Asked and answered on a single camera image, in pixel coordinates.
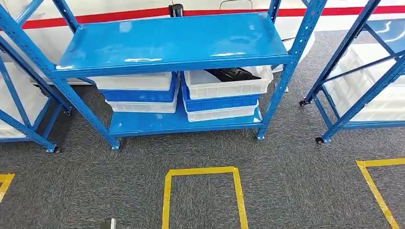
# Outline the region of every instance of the caster wheel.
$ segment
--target caster wheel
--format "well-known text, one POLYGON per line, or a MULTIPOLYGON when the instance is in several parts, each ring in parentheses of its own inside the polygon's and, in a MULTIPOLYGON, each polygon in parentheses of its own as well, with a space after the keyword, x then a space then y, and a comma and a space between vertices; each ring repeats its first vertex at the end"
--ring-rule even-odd
POLYGON ((70 117, 72 115, 72 111, 64 111, 64 114, 68 117, 70 117))
POLYGON ((119 149, 124 149, 127 146, 128 138, 127 137, 122 137, 119 140, 119 149))
POLYGON ((325 143, 325 141, 324 141, 323 138, 321 138, 321 137, 315 138, 315 142, 318 143, 318 144, 325 143))
POLYGON ((299 102, 299 106, 300 107, 303 107, 303 106, 305 106, 305 105, 307 105, 308 103, 306 103, 305 102, 305 100, 301 100, 300 102, 299 102))
POLYGON ((54 154, 58 154, 62 151, 62 149, 60 147, 55 147, 55 149, 53 150, 54 154))
POLYGON ((53 149, 53 150, 47 149, 46 152, 49 153, 49 154, 58 154, 58 153, 61 152, 61 150, 62 150, 61 148, 55 147, 55 149, 53 149))

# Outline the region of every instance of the yellow taped square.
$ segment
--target yellow taped square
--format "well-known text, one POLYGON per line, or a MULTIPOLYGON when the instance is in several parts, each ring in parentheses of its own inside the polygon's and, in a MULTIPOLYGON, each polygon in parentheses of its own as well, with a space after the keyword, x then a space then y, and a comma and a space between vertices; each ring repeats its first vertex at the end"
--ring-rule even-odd
POLYGON ((242 185, 240 183, 239 170, 236 167, 209 167, 209 168, 188 168, 188 169, 171 169, 165 177, 164 194, 163 194, 163 213, 162 213, 162 229, 169 229, 169 210, 170 210, 170 192, 171 192, 171 177, 200 175, 200 174, 217 174, 217 173, 232 173, 234 176, 236 201, 238 203, 239 221, 241 229, 248 229, 245 202, 243 200, 242 185))
POLYGON ((7 189, 10 186, 11 181, 14 178, 13 174, 0 174, 0 203, 3 200, 4 195, 6 194, 7 189))
POLYGON ((375 185, 373 179, 370 176, 370 173, 367 171, 367 167, 375 166, 398 166, 405 165, 405 158, 395 158, 395 159, 383 159, 383 160, 369 160, 369 161, 357 161, 357 166, 362 172, 364 179, 366 180, 368 186, 373 193, 375 200, 383 211, 385 218, 390 223, 393 229, 399 229, 398 223, 395 221, 390 209, 388 209, 387 204, 385 203, 383 197, 381 196, 380 191, 378 191, 377 186, 375 185))

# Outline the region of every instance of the blue metal shelving unit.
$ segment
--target blue metal shelving unit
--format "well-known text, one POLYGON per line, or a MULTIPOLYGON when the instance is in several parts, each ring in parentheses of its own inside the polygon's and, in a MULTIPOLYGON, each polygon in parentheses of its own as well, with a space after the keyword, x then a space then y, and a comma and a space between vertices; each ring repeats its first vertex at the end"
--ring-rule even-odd
MULTIPOLYGON (((25 10, 41 0, 34 0, 25 10)), ((291 50, 274 27, 281 0, 268 12, 177 17, 79 25, 64 0, 53 0, 74 37, 57 65, 51 63, 3 7, 0 28, 41 69, 90 124, 119 148, 116 137, 163 133, 258 128, 264 139, 267 126, 298 64, 326 0, 305 0, 307 11, 291 50), (66 82, 68 78, 134 73, 185 71, 235 66, 278 65, 284 71, 262 117, 253 116, 190 123, 182 103, 174 114, 114 112, 109 130, 66 82)))
POLYGON ((315 140, 318 143, 329 142, 330 138, 335 135, 339 130, 347 129, 366 129, 366 128, 379 128, 379 127, 400 127, 405 126, 403 121, 350 121, 363 107, 375 98, 386 86, 398 79, 399 76, 405 74, 405 19, 389 19, 379 21, 368 21, 370 15, 378 6, 381 0, 369 0, 367 5, 363 8, 361 14, 350 28, 346 37, 339 45, 338 49, 332 56, 329 63, 311 88, 308 95, 299 104, 301 106, 309 104, 312 100, 315 101, 320 114, 325 121, 328 130, 315 140), (339 62, 340 58, 345 54, 347 48, 352 41, 358 36, 361 31, 369 32, 389 53, 389 56, 381 58, 375 62, 360 66, 337 76, 328 78, 334 67, 339 62), (335 105, 328 91, 324 87, 324 83, 349 75, 353 72, 371 67, 373 65, 385 62, 387 60, 395 59, 396 63, 342 116, 339 116, 336 111, 335 105), (322 107, 319 99, 317 98, 318 92, 322 91, 331 106, 337 121, 332 124, 324 108, 322 107))
POLYGON ((58 117, 61 109, 64 110, 64 113, 68 116, 71 114, 71 107, 67 104, 63 98, 55 92, 46 82, 43 80, 36 71, 29 66, 29 64, 9 45, 7 42, 0 37, 0 50, 4 53, 7 53, 32 79, 34 79, 38 86, 41 88, 42 92, 48 97, 48 101, 45 104, 44 108, 40 111, 38 117, 36 118, 34 125, 31 125, 31 122, 24 110, 24 107, 21 103, 21 100, 17 94, 17 91, 14 87, 14 84, 7 72, 6 66, 4 65, 3 60, 0 58, 0 73, 3 76, 4 82, 13 98, 13 101, 17 107, 17 110, 20 113, 20 116, 24 124, 20 123, 18 120, 14 119, 4 111, 0 110, 0 119, 5 123, 13 126, 15 129, 19 130, 26 137, 21 138, 0 138, 0 142, 27 142, 34 141, 43 147, 46 148, 48 153, 57 153, 59 148, 55 144, 47 140, 49 133, 51 132, 52 126, 58 117), (36 133, 36 130, 43 120, 43 117, 46 114, 46 111, 49 109, 50 104, 55 103, 55 108, 52 111, 52 115, 49 120, 47 120, 47 125, 42 134, 36 133))

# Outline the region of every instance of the white plastic bin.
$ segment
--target white plastic bin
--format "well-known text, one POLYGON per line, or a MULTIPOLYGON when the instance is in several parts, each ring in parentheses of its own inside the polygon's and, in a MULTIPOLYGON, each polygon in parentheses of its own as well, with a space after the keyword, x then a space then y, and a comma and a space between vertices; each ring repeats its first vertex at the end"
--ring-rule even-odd
MULTIPOLYGON (((329 77, 388 56, 379 44, 353 44, 329 77)), ((339 115, 344 115, 395 63, 390 60, 324 84, 339 115)), ((404 120, 405 76, 388 85, 351 121, 404 120)))
MULTIPOLYGON (((19 66, 12 62, 6 62, 5 65, 28 119, 30 123, 34 125, 39 113, 48 101, 48 97, 43 95, 38 87, 32 85, 29 76, 19 66)), ((24 122, 1 74, 0 98, 0 109, 23 124, 24 122)), ((0 120, 0 138, 17 137, 25 137, 25 134, 0 120)))
POLYGON ((190 99, 266 93, 268 84, 273 80, 271 66, 243 67, 243 69, 261 79, 221 82, 218 78, 204 70, 185 71, 184 76, 187 87, 190 90, 190 99))
POLYGON ((171 72, 89 77, 103 90, 154 90, 170 88, 171 72))
POLYGON ((114 112, 142 112, 142 113, 174 113, 177 106, 177 95, 180 88, 180 78, 176 83, 173 102, 150 103, 150 102, 106 102, 114 112))
POLYGON ((187 119, 189 122, 198 122, 198 121, 206 121, 206 120, 214 120, 214 119, 222 119, 222 118, 235 118, 235 117, 242 117, 242 116, 250 116, 255 113, 256 107, 259 106, 259 101, 254 106, 240 106, 240 107, 232 107, 232 108, 224 108, 224 109, 214 109, 214 110, 205 110, 205 111, 194 111, 187 113, 187 119))

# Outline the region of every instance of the metal object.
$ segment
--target metal object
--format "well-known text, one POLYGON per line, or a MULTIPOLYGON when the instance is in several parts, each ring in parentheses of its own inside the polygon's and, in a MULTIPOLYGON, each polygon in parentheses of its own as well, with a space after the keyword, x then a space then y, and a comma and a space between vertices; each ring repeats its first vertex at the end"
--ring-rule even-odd
POLYGON ((316 141, 318 143, 330 141, 330 138, 339 130, 405 126, 405 120, 361 122, 350 121, 386 86, 394 82, 396 79, 398 79, 399 76, 405 73, 405 19, 367 21, 379 3, 380 0, 368 1, 367 5, 363 8, 361 14, 350 28, 346 37, 337 48, 331 60, 322 71, 321 75, 319 76, 305 99, 299 103, 301 106, 303 106, 311 103, 311 101, 314 100, 323 120, 325 121, 328 130, 322 135, 322 137, 316 138, 316 141), (349 45, 361 31, 368 31, 388 51, 389 56, 347 71, 345 73, 339 74, 337 76, 328 78, 329 74, 335 68, 340 58, 345 54, 349 45), (371 67, 390 59, 395 59, 396 63, 344 115, 339 116, 338 112, 336 111, 335 104, 333 103, 332 98, 328 94, 323 84, 325 82, 335 80, 337 78, 349 75, 351 73, 360 71, 362 69, 371 67), (330 107, 336 115, 337 121, 333 124, 326 115, 324 108, 317 98, 317 94, 320 91, 325 94, 330 107))
MULTIPOLYGON (((60 62, 51 63, 0 6, 0 28, 43 71, 89 123, 119 148, 116 137, 177 132, 266 129, 282 98, 326 0, 311 0, 287 52, 274 26, 280 0, 268 12, 207 15, 78 25, 64 0, 53 0, 74 37, 60 62), (284 71, 263 118, 259 110, 248 117, 187 122, 182 103, 174 114, 113 113, 107 130, 66 82, 68 78, 134 73, 172 72, 234 66, 284 65, 284 71)), ((182 7, 171 7, 173 16, 182 7)))
POLYGON ((115 218, 106 218, 100 223, 100 229, 123 229, 115 218))

